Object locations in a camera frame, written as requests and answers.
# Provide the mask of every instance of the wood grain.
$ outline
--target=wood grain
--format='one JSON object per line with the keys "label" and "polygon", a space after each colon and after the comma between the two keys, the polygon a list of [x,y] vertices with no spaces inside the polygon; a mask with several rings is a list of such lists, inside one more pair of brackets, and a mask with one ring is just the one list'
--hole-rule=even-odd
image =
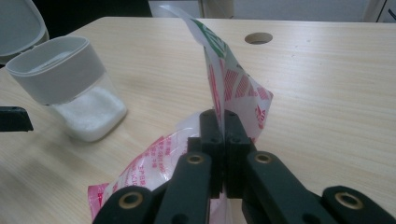
{"label": "wood grain", "polygon": [[[202,20],[274,101],[259,150],[317,194],[343,185],[396,216],[396,26]],[[250,45],[245,36],[273,40]],[[88,37],[129,111],[105,139],[70,139],[0,70],[0,105],[27,109],[35,130],[0,133],[0,223],[90,223],[89,185],[115,179],[150,143],[212,107],[205,58],[179,19],[103,18]],[[233,202],[234,223],[244,223]]]}

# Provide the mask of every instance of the green label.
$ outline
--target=green label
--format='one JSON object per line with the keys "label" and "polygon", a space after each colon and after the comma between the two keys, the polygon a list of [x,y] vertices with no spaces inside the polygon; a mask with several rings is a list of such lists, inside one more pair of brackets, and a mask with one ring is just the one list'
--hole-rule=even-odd
{"label": "green label", "polygon": [[195,22],[195,24],[197,24],[199,29],[202,31],[202,33],[207,39],[207,42],[209,42],[210,47],[212,47],[212,49],[218,54],[220,58],[224,59],[226,54],[227,44],[224,43],[224,41],[222,41],[218,36],[215,35],[215,33],[213,33],[213,31],[211,31],[201,22],[196,20],[192,20],[192,21]]}

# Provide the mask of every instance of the crumpled plastic wrapper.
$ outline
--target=crumpled plastic wrapper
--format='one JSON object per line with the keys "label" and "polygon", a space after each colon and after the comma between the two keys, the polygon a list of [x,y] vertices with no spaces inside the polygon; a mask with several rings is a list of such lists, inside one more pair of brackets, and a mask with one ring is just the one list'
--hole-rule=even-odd
{"label": "crumpled plastic wrapper", "polygon": [[[247,136],[255,141],[264,128],[273,94],[245,72],[228,45],[209,28],[179,8],[164,8],[183,19],[196,41],[204,46],[208,81],[222,133],[224,134],[226,109],[239,116]],[[152,143],[113,182],[89,186],[92,219],[118,189],[137,185],[154,190],[168,181],[178,158],[187,152],[187,139],[199,137],[199,114],[195,113],[181,121],[177,125],[177,131]],[[230,205],[224,194],[219,199],[211,200],[209,223],[232,223]]]}

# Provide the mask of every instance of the black object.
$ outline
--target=black object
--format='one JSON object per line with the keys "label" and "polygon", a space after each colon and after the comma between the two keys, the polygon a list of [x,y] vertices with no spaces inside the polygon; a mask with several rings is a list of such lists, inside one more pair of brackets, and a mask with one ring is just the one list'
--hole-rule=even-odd
{"label": "black object", "polygon": [[67,35],[102,17],[152,17],[148,0],[33,0],[49,37]]}
{"label": "black object", "polygon": [[33,126],[25,109],[0,106],[0,132],[28,132]]}
{"label": "black object", "polygon": [[213,110],[201,114],[200,125],[201,137],[189,138],[188,153],[168,182],[152,192],[136,186],[118,190],[93,223],[208,223],[209,199],[219,197],[222,185],[228,198],[243,200],[248,224],[396,223],[354,189],[311,193],[277,156],[256,150],[235,113],[225,113],[224,139]]}
{"label": "black object", "polygon": [[396,20],[396,15],[394,14],[394,12],[391,9],[388,9],[388,13],[390,14],[390,16]]}

